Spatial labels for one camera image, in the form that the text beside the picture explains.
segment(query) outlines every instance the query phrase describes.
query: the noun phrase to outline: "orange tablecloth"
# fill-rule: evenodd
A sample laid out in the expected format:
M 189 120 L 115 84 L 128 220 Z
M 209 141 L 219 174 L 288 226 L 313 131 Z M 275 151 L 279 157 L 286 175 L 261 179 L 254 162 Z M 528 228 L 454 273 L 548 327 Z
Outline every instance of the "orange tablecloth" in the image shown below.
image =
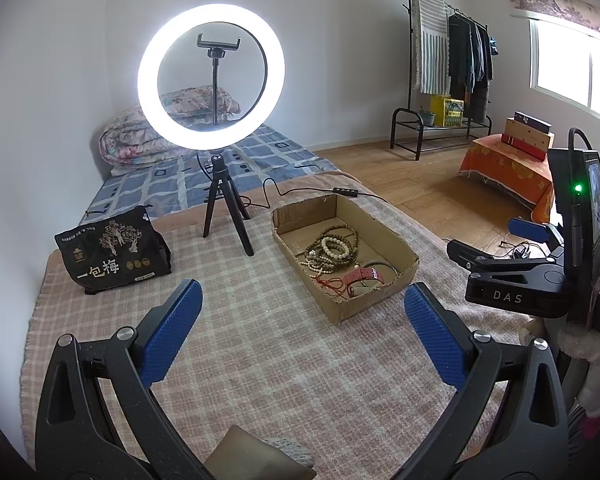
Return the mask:
M 464 156 L 460 174 L 479 173 L 506 187 L 535 208 L 534 222 L 548 222 L 554 204 L 549 162 L 538 160 L 500 140 L 501 135 L 475 139 Z

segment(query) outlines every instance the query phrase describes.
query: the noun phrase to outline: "monitor screen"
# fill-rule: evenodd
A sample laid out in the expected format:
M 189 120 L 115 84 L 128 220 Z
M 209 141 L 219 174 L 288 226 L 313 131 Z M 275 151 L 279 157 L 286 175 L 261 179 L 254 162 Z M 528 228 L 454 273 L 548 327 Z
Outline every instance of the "monitor screen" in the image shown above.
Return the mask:
M 587 163 L 589 173 L 589 189 L 591 192 L 592 234 L 595 244 L 600 238 L 600 161 Z

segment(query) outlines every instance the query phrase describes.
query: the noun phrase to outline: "cardboard box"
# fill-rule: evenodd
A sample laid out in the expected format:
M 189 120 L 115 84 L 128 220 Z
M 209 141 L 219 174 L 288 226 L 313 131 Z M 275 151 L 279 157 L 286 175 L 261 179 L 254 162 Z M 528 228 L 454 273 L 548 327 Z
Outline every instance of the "cardboard box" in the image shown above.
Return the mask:
M 544 152 L 554 145 L 554 134 L 544 134 L 525 123 L 519 123 L 513 119 L 507 119 L 504 133 L 510 137 L 524 140 L 527 144 Z
M 501 140 L 505 144 L 508 144 L 509 146 L 513 146 L 514 148 L 517 148 L 519 150 L 522 150 L 523 152 L 528 153 L 529 155 L 532 155 L 535 158 L 538 158 L 539 160 L 546 159 L 546 152 L 544 152 L 540 148 L 536 148 L 535 146 L 532 146 L 531 144 L 527 144 L 524 140 L 520 140 L 515 137 L 508 136 L 507 134 L 502 134 Z
M 273 211 L 272 220 L 276 242 L 333 324 L 405 289 L 418 268 L 418 255 L 411 250 L 407 242 L 354 202 L 340 195 L 319 196 L 279 207 Z M 378 271 L 385 280 L 384 285 L 351 299 L 346 294 L 345 297 L 339 298 L 330 296 L 311 278 L 310 274 L 314 273 L 300 265 L 299 259 L 304 258 L 304 250 L 321 232 L 340 224 L 346 224 L 358 232 L 360 264 L 371 260 L 384 260 L 398 270 L 398 276 L 394 278 L 395 273 L 390 268 L 378 266 Z M 342 229 L 342 232 L 337 233 L 345 235 L 347 232 Z M 326 274 L 325 277 L 342 278 L 352 270 L 353 267 L 349 267 L 334 274 Z

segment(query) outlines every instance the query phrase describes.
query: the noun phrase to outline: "cable inline switch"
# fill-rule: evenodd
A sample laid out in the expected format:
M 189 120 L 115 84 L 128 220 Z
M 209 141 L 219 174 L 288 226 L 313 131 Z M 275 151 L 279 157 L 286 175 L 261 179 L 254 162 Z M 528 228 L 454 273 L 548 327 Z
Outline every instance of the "cable inline switch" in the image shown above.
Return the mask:
M 334 187 L 333 192 L 342 196 L 350 196 L 356 198 L 359 191 L 357 189 L 351 189 L 349 187 Z

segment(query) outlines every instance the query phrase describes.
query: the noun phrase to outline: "mini tripod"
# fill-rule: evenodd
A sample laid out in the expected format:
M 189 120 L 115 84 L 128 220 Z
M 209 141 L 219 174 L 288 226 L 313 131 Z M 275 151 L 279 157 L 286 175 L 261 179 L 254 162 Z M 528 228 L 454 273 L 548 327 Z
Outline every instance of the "mini tripod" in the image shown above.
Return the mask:
M 198 47 L 208 49 L 206 54 L 213 62 L 214 126 L 218 126 L 218 65 L 227 50 L 238 50 L 238 47 L 240 47 L 240 38 L 238 38 L 238 41 L 235 44 L 215 43 L 213 41 L 202 41 L 202 34 L 199 34 L 198 42 L 196 44 Z M 251 217 L 240 199 L 238 190 L 229 174 L 229 169 L 226 166 L 221 152 L 212 152 L 211 164 L 211 186 L 209 187 L 209 197 L 206 201 L 205 229 L 202 235 L 205 238 L 209 236 L 211 218 L 214 214 L 214 205 L 216 204 L 218 188 L 220 188 L 224 201 L 229 209 L 229 213 L 231 214 L 231 218 L 234 221 L 235 230 L 238 231 L 238 236 L 244 247 L 244 252 L 247 253 L 247 256 L 253 256 L 253 246 L 249 240 L 247 229 L 244 227 L 244 220 L 249 220 Z

